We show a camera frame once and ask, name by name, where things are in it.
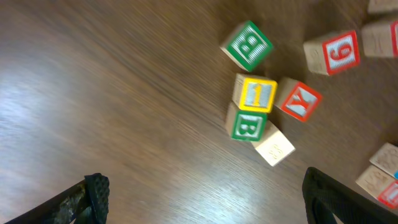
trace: partial wooden block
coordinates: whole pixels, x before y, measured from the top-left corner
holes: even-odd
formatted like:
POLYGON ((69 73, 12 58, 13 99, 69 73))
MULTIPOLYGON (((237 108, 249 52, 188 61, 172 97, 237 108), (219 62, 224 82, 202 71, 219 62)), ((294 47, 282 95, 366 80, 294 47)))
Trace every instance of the partial wooden block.
POLYGON ((398 9, 398 0, 370 0, 368 13, 391 12, 398 9))
POLYGON ((396 57, 398 17, 367 24, 362 28, 363 47, 368 57, 396 57))
POLYGON ((259 142, 252 142, 256 151, 271 165, 275 166, 294 150, 294 146, 270 121, 267 122, 259 142))
POLYGON ((304 43, 308 69, 314 73, 334 75, 359 65, 355 30, 334 32, 304 43))
POLYGON ((221 49, 239 67, 249 72, 271 52, 272 48, 271 42, 251 21, 239 25, 221 45, 221 49))
POLYGON ((370 159, 371 163, 398 179, 398 147, 385 143, 370 159))
POLYGON ((283 78, 279 82, 274 105, 299 121, 306 122, 321 100, 321 94, 306 84, 283 78))
POLYGON ((266 77, 236 74, 232 101, 241 110, 270 113, 277 86, 266 77))
POLYGON ((377 167, 369 166, 356 183, 388 207, 398 207, 398 181, 377 167))
POLYGON ((239 110, 231 102, 228 107, 225 128, 232 139, 260 141, 266 126, 267 114, 239 110))

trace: hardwood floor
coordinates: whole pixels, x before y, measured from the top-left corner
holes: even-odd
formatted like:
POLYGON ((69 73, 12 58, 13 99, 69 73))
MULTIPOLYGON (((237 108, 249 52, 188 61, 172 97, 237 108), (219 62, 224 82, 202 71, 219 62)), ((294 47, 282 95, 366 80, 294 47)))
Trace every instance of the hardwood floor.
POLYGON ((355 180, 398 140, 398 63, 307 70, 304 40, 369 20, 367 0, 13 0, 0 3, 0 222, 100 172, 108 223, 306 223, 315 166, 355 180), (224 130, 235 74, 220 49, 250 19, 275 45, 254 74, 301 80, 307 123, 275 109, 296 147, 271 168, 224 130))

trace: green border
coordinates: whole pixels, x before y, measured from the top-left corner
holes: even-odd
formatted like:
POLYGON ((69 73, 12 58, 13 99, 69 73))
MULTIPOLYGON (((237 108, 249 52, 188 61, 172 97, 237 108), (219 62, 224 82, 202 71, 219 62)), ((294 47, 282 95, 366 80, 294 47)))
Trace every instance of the green border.
POLYGON ((266 113, 259 113, 259 112, 252 112, 252 111, 243 111, 243 110, 239 110, 239 111, 236 113, 236 116, 235 116, 234 127, 233 127, 233 129, 232 129, 232 135, 231 135, 232 139, 239 140, 239 141, 260 141, 260 139, 261 139, 261 137, 262 137, 262 134, 263 134, 263 132, 264 132, 264 129, 265 129, 265 127, 266 127, 267 118, 268 118, 268 115, 267 115, 266 113), (261 125, 261 127, 260 127, 260 132, 259 132, 259 137, 258 137, 258 138, 253 138, 253 137, 241 137, 241 136, 235 135, 236 125, 237 125, 237 123, 238 123, 238 116, 239 116, 240 114, 243 114, 243 115, 251 115, 251 116, 259 116, 259 117, 262 117, 262 118, 263 118, 264 122, 262 123, 262 125, 261 125))
POLYGON ((258 29, 256 25, 252 21, 247 21, 243 28, 235 35, 235 37, 231 40, 231 42, 227 46, 227 51, 249 72, 253 71, 253 69, 264 60, 264 58, 274 49, 273 44, 269 41, 269 39, 258 29), (257 57, 257 60, 255 60, 252 64, 247 63, 240 54, 238 54, 235 49, 232 47, 232 43, 238 38, 238 36, 241 34, 241 31, 244 30, 246 27, 252 27, 257 34, 268 44, 268 47, 266 50, 260 54, 260 56, 257 57))

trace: yellow number 1 block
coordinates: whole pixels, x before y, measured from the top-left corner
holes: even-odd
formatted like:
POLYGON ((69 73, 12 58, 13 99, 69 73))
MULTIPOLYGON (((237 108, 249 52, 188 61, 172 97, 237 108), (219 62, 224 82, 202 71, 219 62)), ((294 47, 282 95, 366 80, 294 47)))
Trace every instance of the yellow number 1 block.
POLYGON ((237 74, 233 101, 244 111, 270 113, 277 82, 255 75, 237 74))

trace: yellow border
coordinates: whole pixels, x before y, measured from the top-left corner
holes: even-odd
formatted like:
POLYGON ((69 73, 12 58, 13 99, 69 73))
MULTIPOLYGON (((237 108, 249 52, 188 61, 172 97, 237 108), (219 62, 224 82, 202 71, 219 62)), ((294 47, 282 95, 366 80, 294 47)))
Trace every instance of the yellow border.
POLYGON ((263 80, 260 78, 245 78, 244 82, 243 82, 241 101, 239 102, 239 109, 245 110, 245 111, 270 113, 272 110, 272 105, 274 104, 274 98, 275 98, 277 86, 278 86, 278 83, 275 82, 274 80, 263 80), (244 102, 246 101, 246 95, 248 93, 249 83, 268 84, 268 85, 272 86, 270 98, 269 98, 268 105, 266 108, 260 108, 257 106, 246 106, 244 104, 244 102))

